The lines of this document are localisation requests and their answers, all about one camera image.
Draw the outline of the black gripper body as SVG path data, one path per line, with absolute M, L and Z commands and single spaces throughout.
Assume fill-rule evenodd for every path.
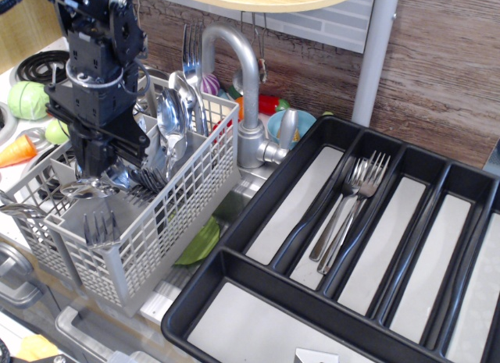
M 138 73 L 125 72 L 123 79 L 111 87 L 85 89 L 75 83 L 45 86 L 49 96 L 48 111 L 67 123 L 108 134 L 120 157 L 140 164 L 146 157 L 150 140 L 134 120 L 133 110 L 138 93 Z

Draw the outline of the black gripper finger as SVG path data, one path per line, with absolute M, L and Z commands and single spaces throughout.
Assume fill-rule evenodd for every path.
M 85 176 L 100 177 L 116 162 L 116 152 L 108 134 L 90 129 L 82 123 L 71 123 L 69 132 L 77 163 Z

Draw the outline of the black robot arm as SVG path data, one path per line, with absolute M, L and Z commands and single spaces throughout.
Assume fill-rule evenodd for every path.
M 45 87 L 48 112 L 67 124 L 83 178 L 119 160 L 139 166 L 149 139 L 133 117 L 147 35 L 134 0 L 49 0 L 69 44 L 68 84 Z

